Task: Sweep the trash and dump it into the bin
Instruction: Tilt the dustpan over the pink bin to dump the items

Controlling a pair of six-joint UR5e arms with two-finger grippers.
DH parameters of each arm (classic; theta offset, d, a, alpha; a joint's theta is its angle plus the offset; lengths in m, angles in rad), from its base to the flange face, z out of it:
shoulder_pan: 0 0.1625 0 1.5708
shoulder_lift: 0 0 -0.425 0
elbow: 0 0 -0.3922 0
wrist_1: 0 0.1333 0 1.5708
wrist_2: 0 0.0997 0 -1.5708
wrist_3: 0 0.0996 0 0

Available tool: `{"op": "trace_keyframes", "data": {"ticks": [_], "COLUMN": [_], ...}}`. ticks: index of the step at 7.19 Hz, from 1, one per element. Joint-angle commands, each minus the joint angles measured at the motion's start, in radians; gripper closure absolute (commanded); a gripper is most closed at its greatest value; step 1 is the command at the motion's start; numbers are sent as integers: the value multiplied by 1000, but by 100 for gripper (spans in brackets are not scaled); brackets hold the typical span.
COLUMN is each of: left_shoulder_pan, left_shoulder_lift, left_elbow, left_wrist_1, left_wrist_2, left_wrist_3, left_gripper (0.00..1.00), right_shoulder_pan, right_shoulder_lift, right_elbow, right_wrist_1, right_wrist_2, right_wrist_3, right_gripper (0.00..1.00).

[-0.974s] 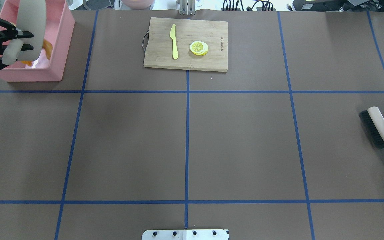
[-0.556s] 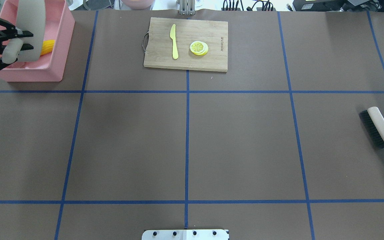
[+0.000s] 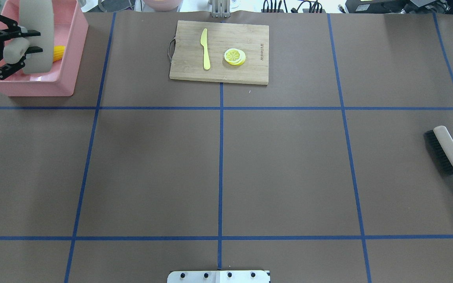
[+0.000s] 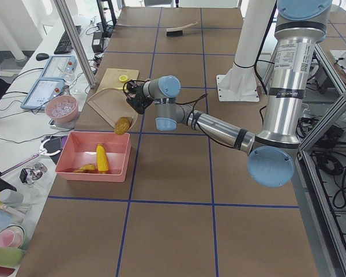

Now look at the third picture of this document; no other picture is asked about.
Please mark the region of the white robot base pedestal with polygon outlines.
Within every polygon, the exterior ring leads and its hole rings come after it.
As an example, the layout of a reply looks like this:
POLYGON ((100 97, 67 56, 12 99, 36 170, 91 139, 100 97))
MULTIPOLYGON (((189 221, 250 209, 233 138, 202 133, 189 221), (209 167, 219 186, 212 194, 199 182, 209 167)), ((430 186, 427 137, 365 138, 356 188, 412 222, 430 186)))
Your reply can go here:
POLYGON ((264 270, 193 270, 169 273, 167 283, 270 283, 264 270))

